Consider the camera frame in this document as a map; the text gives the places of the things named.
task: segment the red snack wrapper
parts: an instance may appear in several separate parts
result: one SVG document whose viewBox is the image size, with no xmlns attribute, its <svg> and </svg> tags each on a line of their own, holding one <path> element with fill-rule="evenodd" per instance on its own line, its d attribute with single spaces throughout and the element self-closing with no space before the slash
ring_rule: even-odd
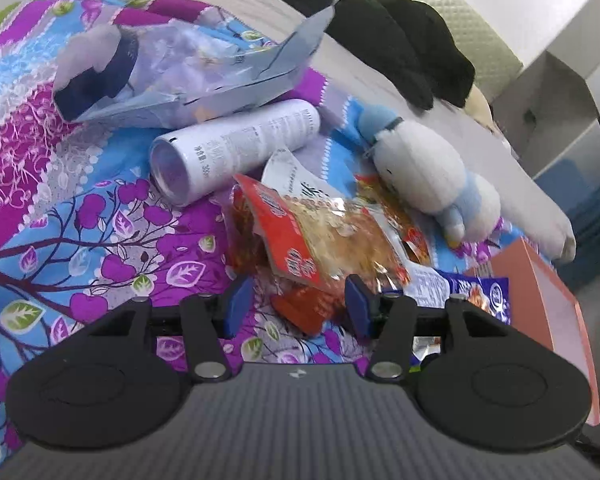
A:
<svg viewBox="0 0 600 480">
<path fill-rule="evenodd" d="M 245 175 L 236 175 L 259 231 L 266 238 L 269 263 L 296 282 L 324 288 L 295 215 L 280 195 Z"/>
<path fill-rule="evenodd" d="M 237 272 L 250 274 L 258 267 L 268 267 L 267 250 L 262 238 L 253 231 L 253 214 L 240 186 L 234 186 L 221 207 L 229 241 L 229 264 Z"/>
<path fill-rule="evenodd" d="M 305 334 L 316 336 L 333 317 L 338 299 L 311 286 L 295 286 L 282 296 L 272 296 L 271 306 Z"/>
<path fill-rule="evenodd" d="M 430 266 L 431 257 L 425 236 L 404 210 L 398 198 L 382 184 L 376 174 L 356 175 L 356 182 L 358 198 L 382 207 L 389 225 L 400 235 L 409 259 L 417 264 Z"/>
</svg>

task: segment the floral bedsheet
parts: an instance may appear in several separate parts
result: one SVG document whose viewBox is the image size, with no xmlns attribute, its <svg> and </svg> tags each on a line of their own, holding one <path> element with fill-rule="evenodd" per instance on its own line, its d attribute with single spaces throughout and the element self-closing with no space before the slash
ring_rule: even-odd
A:
<svg viewBox="0 0 600 480">
<path fill-rule="evenodd" d="M 52 100 L 54 60 L 72 35 L 99 23 L 173 18 L 244 48 L 269 41 L 192 0 L 27 0 L 0 13 L 0 462 L 20 445 L 4 409 L 17 368 L 131 297 L 172 305 L 222 292 L 235 278 L 219 205 L 207 198 L 176 209 L 152 186 L 147 153 L 162 130 L 66 123 Z M 311 69 L 285 97 L 312 102 L 322 117 L 322 135 L 298 153 L 302 163 L 353 193 L 353 173 L 368 171 L 350 142 L 361 105 Z M 490 240 L 454 252 L 430 219 L 420 220 L 444 270 L 464 270 L 522 235 L 502 221 Z M 365 366 L 367 350 L 349 333 L 327 324 L 306 338 L 274 313 L 268 295 L 257 282 L 240 333 L 221 342 L 234 369 L 245 360 Z M 160 339 L 157 352 L 186 366 L 177 338 Z"/>
</svg>

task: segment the crumpled plastic bag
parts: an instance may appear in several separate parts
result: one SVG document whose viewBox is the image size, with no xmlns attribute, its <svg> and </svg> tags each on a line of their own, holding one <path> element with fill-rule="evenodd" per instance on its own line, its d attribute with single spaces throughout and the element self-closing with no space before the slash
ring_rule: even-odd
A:
<svg viewBox="0 0 600 480">
<path fill-rule="evenodd" d="M 54 100 L 67 121 L 169 129 L 261 106 L 300 82 L 337 1 L 256 49 L 179 20 L 94 27 L 59 54 Z"/>
</svg>

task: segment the cardboard box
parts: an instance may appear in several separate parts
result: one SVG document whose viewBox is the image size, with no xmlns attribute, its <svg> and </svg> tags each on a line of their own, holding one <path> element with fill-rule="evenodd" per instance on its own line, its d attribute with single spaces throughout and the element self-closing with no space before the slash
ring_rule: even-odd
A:
<svg viewBox="0 0 600 480">
<path fill-rule="evenodd" d="M 467 271 L 509 278 L 511 325 L 576 366 L 592 394 L 587 424 L 600 423 L 598 382 L 589 336 L 576 297 L 536 251 L 519 238 L 488 263 Z"/>
</svg>

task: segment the bed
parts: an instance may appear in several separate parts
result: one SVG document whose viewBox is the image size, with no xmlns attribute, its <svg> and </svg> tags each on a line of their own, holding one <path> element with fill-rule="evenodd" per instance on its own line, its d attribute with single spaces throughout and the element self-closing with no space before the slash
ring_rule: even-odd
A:
<svg viewBox="0 0 600 480">
<path fill-rule="evenodd" d="M 161 130 L 69 124 L 51 99 L 55 58 L 71 36 L 95 23 L 168 20 L 174 12 L 208 21 L 213 6 L 275 41 L 301 21 L 279 0 L 26 0 L 0 15 L 0 462 L 20 445 L 4 395 L 23 362 L 131 297 L 165 306 L 193 292 L 221 292 L 235 279 L 224 258 L 218 202 L 211 197 L 173 208 L 149 182 L 146 153 Z M 295 96 L 317 99 L 336 129 L 347 126 L 347 106 L 356 99 L 423 122 L 498 189 L 506 217 L 496 233 L 501 246 L 526 236 L 550 259 L 573 257 L 566 216 L 474 120 L 442 102 L 416 114 L 384 76 L 331 38 L 324 38 L 312 66 Z M 321 170 L 333 167 L 338 154 L 346 150 L 327 137 L 301 160 L 324 176 Z M 311 161 L 317 165 L 309 167 Z M 429 242 L 440 244 L 434 262 L 446 270 L 464 270 L 493 253 L 493 244 L 482 252 L 474 244 L 474 252 L 457 254 L 440 240 L 433 235 Z M 365 367 L 369 348 L 341 327 L 329 322 L 308 338 L 280 319 L 268 286 L 257 283 L 238 335 L 221 341 L 234 367 L 245 360 Z M 158 354 L 176 368 L 185 365 L 177 340 L 158 342 Z"/>
<path fill-rule="evenodd" d="M 288 35 L 302 16 L 281 0 L 203 0 L 217 5 L 275 41 Z M 575 240 L 566 215 L 506 152 L 501 142 L 461 111 L 436 102 L 417 114 L 381 74 L 326 37 L 312 66 L 360 100 L 383 104 L 405 118 L 415 118 L 445 137 L 467 166 L 500 193 L 502 214 L 519 226 L 552 260 L 573 259 Z"/>
</svg>

